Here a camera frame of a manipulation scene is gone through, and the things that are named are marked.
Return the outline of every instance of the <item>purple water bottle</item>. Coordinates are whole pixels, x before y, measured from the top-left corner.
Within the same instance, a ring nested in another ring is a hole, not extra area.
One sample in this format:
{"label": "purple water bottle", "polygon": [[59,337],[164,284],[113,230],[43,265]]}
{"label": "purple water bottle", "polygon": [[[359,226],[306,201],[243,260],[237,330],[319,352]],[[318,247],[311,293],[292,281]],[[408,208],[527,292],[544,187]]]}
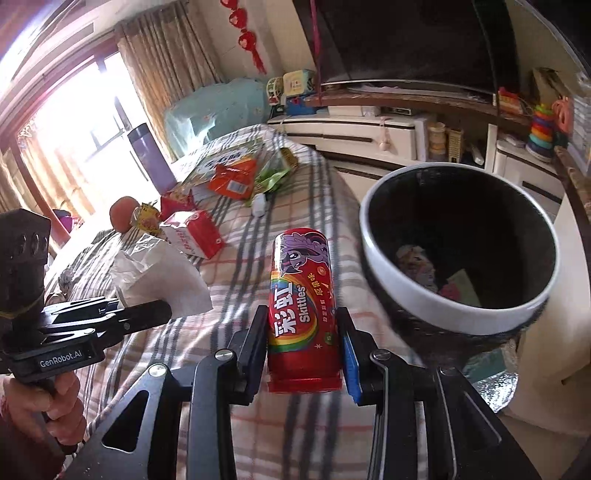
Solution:
{"label": "purple water bottle", "polygon": [[148,125],[141,124],[135,127],[127,134],[127,138],[154,187],[160,195],[164,195],[177,184],[177,179],[174,178],[174,173],[164,159]]}

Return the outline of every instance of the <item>bed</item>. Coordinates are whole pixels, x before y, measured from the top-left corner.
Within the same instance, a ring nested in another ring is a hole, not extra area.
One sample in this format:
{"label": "bed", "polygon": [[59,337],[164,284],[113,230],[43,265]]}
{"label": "bed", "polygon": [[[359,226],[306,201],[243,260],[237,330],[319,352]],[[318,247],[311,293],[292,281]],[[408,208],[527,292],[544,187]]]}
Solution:
{"label": "bed", "polygon": [[[150,364],[163,362],[170,368],[195,364],[226,346],[233,332],[249,325],[256,307],[268,302],[272,240],[287,228],[309,226],[327,236],[337,305],[348,307],[356,327],[372,333],[379,346],[417,363],[410,348],[389,328],[386,314],[363,277],[359,203],[320,154],[266,125],[225,135],[202,153],[256,137],[268,148],[290,148],[300,162],[297,172],[270,198],[269,210],[261,218],[251,216],[242,202],[226,197],[201,202],[199,207],[210,212],[227,243],[211,260],[189,257],[209,286],[213,310],[133,334],[108,349],[103,362],[79,370],[88,435]],[[142,235],[135,228],[125,235],[101,229],[92,239],[77,240],[79,252],[73,252],[73,247],[68,254],[64,251],[48,272],[46,293],[59,291],[58,277],[68,267],[72,272],[68,300],[113,297],[109,276],[113,258],[120,250],[131,251]],[[184,478],[187,421],[185,408],[179,478]],[[238,478],[364,479],[373,423],[374,408],[355,406],[345,388],[328,394],[276,395],[268,392],[264,381],[251,406],[232,409]],[[423,477],[426,446],[423,436],[419,438]]]}

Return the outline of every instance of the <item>barcode label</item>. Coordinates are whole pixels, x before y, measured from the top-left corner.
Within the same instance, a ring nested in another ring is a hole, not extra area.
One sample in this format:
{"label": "barcode label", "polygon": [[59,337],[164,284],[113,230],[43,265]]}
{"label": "barcode label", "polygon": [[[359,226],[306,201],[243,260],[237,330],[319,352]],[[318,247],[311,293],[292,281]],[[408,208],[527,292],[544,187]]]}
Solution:
{"label": "barcode label", "polygon": [[228,182],[228,190],[233,193],[237,193],[238,195],[244,194],[248,185],[244,185],[243,183],[238,183],[237,181],[230,180]]}

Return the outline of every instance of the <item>red skittles can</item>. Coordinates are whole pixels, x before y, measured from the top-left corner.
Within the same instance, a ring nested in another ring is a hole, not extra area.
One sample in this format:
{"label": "red skittles can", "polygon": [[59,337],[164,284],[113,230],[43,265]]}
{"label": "red skittles can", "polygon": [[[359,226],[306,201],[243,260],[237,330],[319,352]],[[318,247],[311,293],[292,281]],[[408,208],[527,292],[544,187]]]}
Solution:
{"label": "red skittles can", "polygon": [[329,248],[317,230],[293,228],[275,238],[269,326],[269,391],[341,388]]}

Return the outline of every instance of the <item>white plastic bag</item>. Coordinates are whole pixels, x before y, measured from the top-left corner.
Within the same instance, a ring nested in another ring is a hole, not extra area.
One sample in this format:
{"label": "white plastic bag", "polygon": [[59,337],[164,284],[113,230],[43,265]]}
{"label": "white plastic bag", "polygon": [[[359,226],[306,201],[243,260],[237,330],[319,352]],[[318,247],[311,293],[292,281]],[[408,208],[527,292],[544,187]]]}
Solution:
{"label": "white plastic bag", "polygon": [[131,254],[117,253],[109,273],[124,307],[165,300],[172,308],[172,318],[213,308],[199,271],[183,253],[159,238],[146,236]]}

